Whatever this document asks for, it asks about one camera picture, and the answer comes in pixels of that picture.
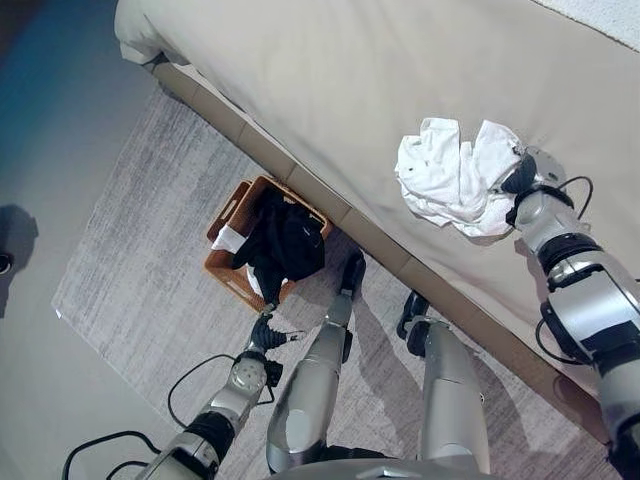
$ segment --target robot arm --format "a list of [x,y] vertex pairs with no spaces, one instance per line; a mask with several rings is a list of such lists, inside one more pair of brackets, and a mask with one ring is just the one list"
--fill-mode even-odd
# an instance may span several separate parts
[[269,328],[270,310],[265,310],[256,321],[224,387],[136,478],[186,480],[215,477],[234,438],[258,404],[262,390],[275,387],[280,380],[282,365],[268,360],[265,354],[303,336]]
[[[535,165],[535,178],[531,165]],[[507,221],[547,276],[541,306],[561,350],[599,375],[610,461],[624,478],[640,476],[640,287],[589,235],[562,190],[564,172],[533,147],[502,188],[517,193]]]

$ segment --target bed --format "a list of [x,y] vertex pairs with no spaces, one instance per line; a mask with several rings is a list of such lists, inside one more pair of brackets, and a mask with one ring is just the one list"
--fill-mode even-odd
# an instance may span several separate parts
[[[149,65],[606,440],[591,372],[553,363],[535,343],[546,290],[518,235],[470,240],[416,218],[394,165],[402,136],[416,133],[424,117],[459,120],[464,140],[475,138],[483,119],[507,125],[569,176],[594,180],[586,219],[599,243],[640,274],[636,51],[530,0],[120,0],[116,35],[124,58]],[[580,203],[585,192],[577,184],[570,193]]]

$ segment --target crumpled white shirt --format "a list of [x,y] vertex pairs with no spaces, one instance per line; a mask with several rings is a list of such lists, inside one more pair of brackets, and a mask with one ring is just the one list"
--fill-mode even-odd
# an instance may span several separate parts
[[496,188],[520,157],[518,137],[484,120],[471,142],[460,144],[456,120],[425,118],[420,135],[408,135],[398,148],[395,172],[409,209],[438,226],[451,223],[469,237],[502,235],[513,195]]

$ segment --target bed frame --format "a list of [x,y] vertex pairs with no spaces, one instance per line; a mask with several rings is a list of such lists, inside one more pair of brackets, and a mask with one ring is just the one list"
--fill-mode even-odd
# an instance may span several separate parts
[[171,63],[155,62],[145,68],[256,163],[324,212],[405,285],[428,298],[447,319],[567,418],[601,443],[609,441],[593,397],[316,179],[243,112]]

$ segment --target orange basket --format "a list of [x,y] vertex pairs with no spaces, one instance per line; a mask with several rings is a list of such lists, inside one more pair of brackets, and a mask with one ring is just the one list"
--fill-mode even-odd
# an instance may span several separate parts
[[[248,237],[258,221],[255,216],[254,206],[265,189],[271,188],[282,193],[286,202],[299,203],[304,206],[311,215],[322,223],[320,234],[326,240],[331,231],[331,223],[325,215],[313,208],[298,195],[287,187],[277,183],[269,177],[259,176],[253,182],[243,181],[233,192],[231,198],[227,200],[218,218],[211,224],[207,232],[207,238],[213,242],[218,237],[218,232],[222,227],[229,225],[243,237]],[[221,284],[238,295],[247,305],[256,310],[262,311],[265,307],[264,300],[253,291],[247,279],[247,267],[243,266],[237,270],[231,268],[233,254],[225,250],[212,250],[209,253],[204,268],[214,276]],[[282,286],[280,291],[280,303],[291,293],[295,282],[288,281]]]

